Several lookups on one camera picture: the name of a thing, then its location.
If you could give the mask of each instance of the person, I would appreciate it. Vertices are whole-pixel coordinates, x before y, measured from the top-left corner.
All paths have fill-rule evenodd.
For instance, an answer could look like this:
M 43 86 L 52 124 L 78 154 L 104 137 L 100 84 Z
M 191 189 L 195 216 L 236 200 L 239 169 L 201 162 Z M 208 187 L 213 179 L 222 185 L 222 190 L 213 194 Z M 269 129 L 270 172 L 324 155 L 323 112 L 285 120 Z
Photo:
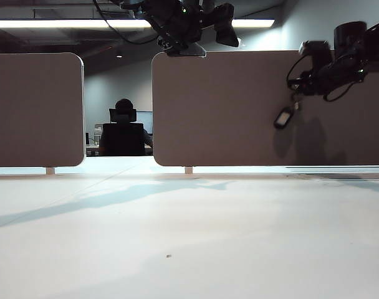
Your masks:
M 115 109 L 117 109 L 117 110 L 130 110 L 130 109 L 133 109 L 133 103 L 127 98 L 122 98 L 116 102 Z M 144 134 L 145 144 L 152 148 L 153 147 L 152 137 L 149 135 L 149 133 L 146 131 L 146 129 L 143 129 L 143 134 Z M 105 145 L 104 145 L 104 141 L 103 141 L 103 136 L 101 135 L 100 144 L 99 144 L 100 156 L 103 156 L 104 152 L 105 152 Z

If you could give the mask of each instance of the fluorescent light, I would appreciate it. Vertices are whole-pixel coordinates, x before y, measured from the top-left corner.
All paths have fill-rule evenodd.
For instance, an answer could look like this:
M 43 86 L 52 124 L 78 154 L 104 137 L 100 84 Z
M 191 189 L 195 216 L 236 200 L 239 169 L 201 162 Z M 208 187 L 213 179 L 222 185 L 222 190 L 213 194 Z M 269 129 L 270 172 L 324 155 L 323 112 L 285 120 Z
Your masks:
M 151 28 L 146 20 L 108 20 L 114 28 L 143 29 Z M 233 20 L 234 28 L 267 28 L 274 20 Z M 94 28 L 106 29 L 104 20 L 0 20 L 0 28 Z
M 150 28 L 146 20 L 108 20 L 114 28 Z M 108 28 L 104 20 L 0 20 L 0 28 Z
M 238 19 L 233 20 L 234 28 L 268 28 L 271 27 L 274 20 L 250 20 L 250 19 Z

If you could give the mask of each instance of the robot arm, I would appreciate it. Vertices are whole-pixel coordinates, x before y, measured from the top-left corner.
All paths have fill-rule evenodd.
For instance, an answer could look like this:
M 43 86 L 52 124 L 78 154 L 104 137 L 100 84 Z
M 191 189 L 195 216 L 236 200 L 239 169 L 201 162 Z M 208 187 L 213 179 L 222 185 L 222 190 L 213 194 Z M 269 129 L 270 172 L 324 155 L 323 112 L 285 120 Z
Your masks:
M 365 22 L 350 22 L 335 29 L 335 54 L 332 57 L 328 42 L 307 41 L 300 48 L 300 58 L 289 71 L 287 86 L 294 91 L 292 105 L 281 110 L 274 122 L 277 129 L 287 126 L 299 102 L 296 95 L 322 95 L 327 102 L 343 97 L 356 83 L 362 83 L 371 72 L 379 72 L 379 23 L 367 30 Z M 303 58 L 311 56 L 312 69 L 290 79 L 290 73 Z M 329 99 L 331 92 L 348 85 L 336 98 Z
M 214 25 L 216 42 L 238 46 L 236 33 L 231 25 L 234 6 L 222 4 L 205 13 L 198 0 L 113 0 L 122 9 L 134 12 L 135 17 L 148 21 L 159 34 L 159 45 L 170 56 L 202 55 L 206 52 L 196 44 L 202 30 Z

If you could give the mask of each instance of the monitor screen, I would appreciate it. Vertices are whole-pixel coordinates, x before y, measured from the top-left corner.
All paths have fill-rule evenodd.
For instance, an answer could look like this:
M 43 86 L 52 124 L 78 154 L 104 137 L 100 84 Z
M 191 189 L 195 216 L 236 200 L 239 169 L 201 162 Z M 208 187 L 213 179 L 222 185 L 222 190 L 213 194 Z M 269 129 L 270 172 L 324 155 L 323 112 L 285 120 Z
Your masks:
M 149 133 L 153 133 L 153 120 L 152 111 L 138 111 L 137 110 L 137 121 L 136 123 L 143 123 L 144 129 Z

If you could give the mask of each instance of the gray partition panel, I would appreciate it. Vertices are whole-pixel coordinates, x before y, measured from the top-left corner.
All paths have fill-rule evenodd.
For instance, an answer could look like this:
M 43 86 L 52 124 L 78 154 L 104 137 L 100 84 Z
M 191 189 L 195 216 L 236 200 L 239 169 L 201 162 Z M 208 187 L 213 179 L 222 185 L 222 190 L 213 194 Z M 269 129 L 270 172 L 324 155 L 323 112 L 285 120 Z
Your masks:
M 83 78 L 74 54 L 0 54 L 0 166 L 81 163 Z
M 153 153 L 164 166 L 378 165 L 379 74 L 334 103 L 304 98 L 282 131 L 297 51 L 153 59 Z M 303 61 L 293 76 L 310 69 Z

